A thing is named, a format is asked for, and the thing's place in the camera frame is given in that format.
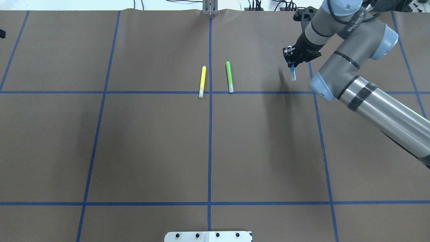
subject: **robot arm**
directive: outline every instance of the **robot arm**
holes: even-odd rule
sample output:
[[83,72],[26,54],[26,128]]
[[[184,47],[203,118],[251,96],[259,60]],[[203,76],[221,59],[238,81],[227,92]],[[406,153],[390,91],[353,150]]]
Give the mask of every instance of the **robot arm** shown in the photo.
[[283,49],[284,57],[289,67],[313,60],[338,34],[343,43],[312,78],[310,88],[327,101],[343,102],[430,169],[430,122],[357,75],[369,58],[382,58],[398,40],[395,31],[361,4],[361,0],[324,0],[318,11],[297,12],[294,19],[301,20],[303,33],[294,46]]

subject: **silver tube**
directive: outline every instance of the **silver tube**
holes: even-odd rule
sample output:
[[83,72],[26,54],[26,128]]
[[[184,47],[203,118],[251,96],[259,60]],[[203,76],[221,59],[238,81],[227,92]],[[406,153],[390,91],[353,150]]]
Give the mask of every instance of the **silver tube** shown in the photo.
[[430,155],[430,121],[364,78],[354,80],[339,100],[417,158]]

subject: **blue joint cover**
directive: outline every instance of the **blue joint cover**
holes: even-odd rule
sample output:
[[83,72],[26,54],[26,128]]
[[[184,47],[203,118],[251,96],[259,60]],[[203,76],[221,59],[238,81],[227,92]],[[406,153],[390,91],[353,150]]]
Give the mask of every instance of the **blue joint cover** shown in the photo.
[[396,45],[398,40],[399,35],[385,24],[384,35],[382,36],[381,43],[379,43],[378,48],[370,58],[374,60],[381,59]]
[[331,101],[335,98],[319,71],[312,78],[312,80],[310,80],[309,87],[327,101]]
[[[354,14],[360,9],[362,3],[363,0],[330,0],[333,13],[338,17]],[[321,7],[326,13],[330,14],[327,0],[322,2]]]

